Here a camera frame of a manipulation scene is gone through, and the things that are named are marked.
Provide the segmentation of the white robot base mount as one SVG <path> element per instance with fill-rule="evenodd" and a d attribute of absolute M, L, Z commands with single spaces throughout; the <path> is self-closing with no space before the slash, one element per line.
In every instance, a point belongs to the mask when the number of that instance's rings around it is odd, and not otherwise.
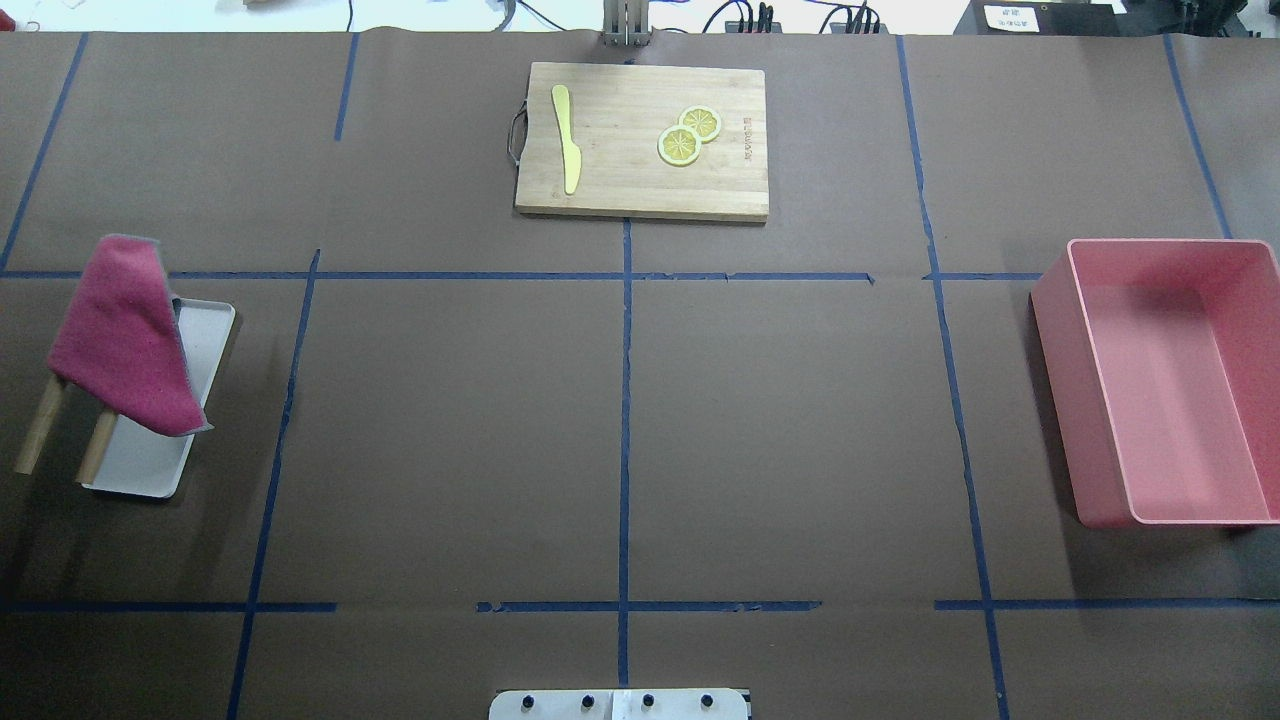
<path fill-rule="evenodd" d="M 748 691 L 596 688 L 502 691 L 489 719 L 751 719 Z"/>

